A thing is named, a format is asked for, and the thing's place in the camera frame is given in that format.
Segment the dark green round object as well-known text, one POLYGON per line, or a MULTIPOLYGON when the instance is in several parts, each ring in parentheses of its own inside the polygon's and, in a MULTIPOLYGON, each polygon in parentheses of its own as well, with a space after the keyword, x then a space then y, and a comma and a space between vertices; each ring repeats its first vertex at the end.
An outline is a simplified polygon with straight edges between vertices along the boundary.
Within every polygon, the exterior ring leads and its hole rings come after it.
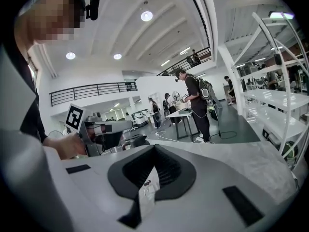
POLYGON ((283 158, 288 165, 293 165, 298 155, 297 145, 291 149, 294 144, 295 143, 293 141, 287 141, 282 152, 283 158))

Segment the black backpack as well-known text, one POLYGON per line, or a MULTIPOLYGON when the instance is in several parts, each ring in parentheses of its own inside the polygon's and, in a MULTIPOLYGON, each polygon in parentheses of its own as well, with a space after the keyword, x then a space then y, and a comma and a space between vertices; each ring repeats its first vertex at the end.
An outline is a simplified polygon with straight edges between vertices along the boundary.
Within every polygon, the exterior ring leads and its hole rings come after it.
POLYGON ((200 90, 200 97, 203 100, 208 100, 210 98, 210 92, 208 90, 208 86, 206 82, 201 78, 198 78, 197 80, 198 80, 198 85, 199 85, 199 90, 200 90))

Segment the white machine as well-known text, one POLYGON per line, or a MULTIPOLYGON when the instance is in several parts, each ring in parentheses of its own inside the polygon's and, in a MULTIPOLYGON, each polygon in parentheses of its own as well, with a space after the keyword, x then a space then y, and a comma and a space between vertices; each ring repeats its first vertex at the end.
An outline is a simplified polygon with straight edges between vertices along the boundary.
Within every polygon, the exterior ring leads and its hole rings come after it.
POLYGON ((134 119, 135 125, 139 127, 143 127, 148 124, 148 110, 143 109, 137 112, 134 112, 131 116, 134 119))

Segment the black balcony railing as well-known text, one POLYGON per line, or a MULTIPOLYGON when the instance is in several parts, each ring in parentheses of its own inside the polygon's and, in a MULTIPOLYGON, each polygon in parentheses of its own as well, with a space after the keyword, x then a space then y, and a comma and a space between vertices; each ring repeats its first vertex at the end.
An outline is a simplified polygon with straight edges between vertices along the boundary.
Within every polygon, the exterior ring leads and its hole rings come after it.
POLYGON ((114 82, 66 88, 49 93, 51 106, 84 98, 138 91, 136 82, 114 82))
MULTIPOLYGON (((196 52, 200 58, 201 63, 207 62, 211 59, 211 49, 206 47, 196 52)), ((164 71, 160 72, 157 76, 174 76, 178 69, 189 70, 197 65, 194 64, 193 54, 186 56, 184 59, 178 61, 164 71)))

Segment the rack lamp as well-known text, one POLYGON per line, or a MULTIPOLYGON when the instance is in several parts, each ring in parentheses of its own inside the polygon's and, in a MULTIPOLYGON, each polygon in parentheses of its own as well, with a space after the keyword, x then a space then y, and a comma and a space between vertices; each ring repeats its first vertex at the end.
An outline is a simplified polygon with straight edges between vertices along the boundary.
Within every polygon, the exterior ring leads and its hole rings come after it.
POLYGON ((295 15, 293 13, 288 13, 288 12, 272 11, 272 12, 269 13, 268 16, 271 19, 286 18, 286 19, 292 20, 295 15))

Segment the white shelving rack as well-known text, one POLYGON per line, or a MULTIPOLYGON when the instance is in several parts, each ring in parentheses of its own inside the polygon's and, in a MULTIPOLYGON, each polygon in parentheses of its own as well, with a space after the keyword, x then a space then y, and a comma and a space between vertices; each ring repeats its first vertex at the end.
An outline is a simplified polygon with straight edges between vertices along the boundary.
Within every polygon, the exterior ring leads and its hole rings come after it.
POLYGON ((261 127, 264 140, 282 155, 285 143, 298 146, 295 168, 309 145, 309 46, 296 23, 286 18, 261 18, 252 14, 255 32, 229 66, 234 80, 238 111, 261 127), (280 54, 282 65, 276 65, 280 54), (278 89, 267 88, 267 72, 275 72, 278 89))

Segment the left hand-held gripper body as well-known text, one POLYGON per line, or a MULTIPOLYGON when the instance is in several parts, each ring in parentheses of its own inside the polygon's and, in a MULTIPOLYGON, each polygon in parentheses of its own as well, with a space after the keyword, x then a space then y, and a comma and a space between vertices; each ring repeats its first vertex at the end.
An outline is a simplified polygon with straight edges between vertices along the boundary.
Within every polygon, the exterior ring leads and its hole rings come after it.
POLYGON ((102 155, 105 150, 110 150, 119 145, 125 130, 133 127, 132 121, 102 121, 92 112, 70 104, 65 126, 72 132, 78 133, 85 145, 89 157, 102 155))

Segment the person's left forearm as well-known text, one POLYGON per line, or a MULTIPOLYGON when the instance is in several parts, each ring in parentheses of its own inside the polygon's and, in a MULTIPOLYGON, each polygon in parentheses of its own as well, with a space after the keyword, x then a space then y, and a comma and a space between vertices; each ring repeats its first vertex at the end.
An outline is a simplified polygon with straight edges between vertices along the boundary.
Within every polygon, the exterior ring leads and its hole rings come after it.
POLYGON ((55 149, 62 160, 71 159, 77 155, 87 155, 85 145, 76 132, 72 132, 60 139, 47 137, 43 145, 55 149))

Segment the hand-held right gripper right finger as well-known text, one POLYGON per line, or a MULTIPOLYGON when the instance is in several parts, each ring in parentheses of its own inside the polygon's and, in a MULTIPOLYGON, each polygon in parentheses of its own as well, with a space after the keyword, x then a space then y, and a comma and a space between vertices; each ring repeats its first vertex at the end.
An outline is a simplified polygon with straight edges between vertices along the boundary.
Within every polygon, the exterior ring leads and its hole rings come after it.
POLYGON ((156 201, 182 197, 196 180, 196 169, 191 162, 158 144, 154 145, 154 167, 160 185, 156 201))

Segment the white table with black legs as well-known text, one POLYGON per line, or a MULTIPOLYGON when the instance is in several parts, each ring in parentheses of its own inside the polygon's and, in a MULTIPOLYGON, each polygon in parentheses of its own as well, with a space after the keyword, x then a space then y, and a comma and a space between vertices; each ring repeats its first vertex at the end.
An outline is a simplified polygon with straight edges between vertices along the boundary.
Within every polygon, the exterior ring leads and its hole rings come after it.
POLYGON ((183 139, 183 138, 189 137, 191 142, 193 142, 193 134, 192 134, 192 130, 191 130, 190 122, 189 122, 189 116, 191 114, 183 114, 182 115, 182 114, 179 114, 178 111, 176 111, 176 112, 174 112, 174 113, 172 113, 172 114, 167 116, 167 118, 175 119, 175 127, 176 127, 177 139, 183 139), (184 125, 184 129, 185 129, 185 132, 186 132, 185 136, 180 136, 179 135, 179 128, 178 128, 177 118, 181 118, 183 120, 183 125, 184 125))

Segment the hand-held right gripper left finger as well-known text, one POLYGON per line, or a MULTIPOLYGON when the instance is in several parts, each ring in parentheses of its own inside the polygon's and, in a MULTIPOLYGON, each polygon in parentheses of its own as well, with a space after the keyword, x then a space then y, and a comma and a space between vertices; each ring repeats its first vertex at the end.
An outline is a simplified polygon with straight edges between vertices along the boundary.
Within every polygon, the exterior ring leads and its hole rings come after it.
POLYGON ((133 229, 141 223, 139 190, 155 165, 153 156, 154 146, 149 145, 108 169, 108 181, 116 194, 133 201, 130 211, 118 219, 133 229))

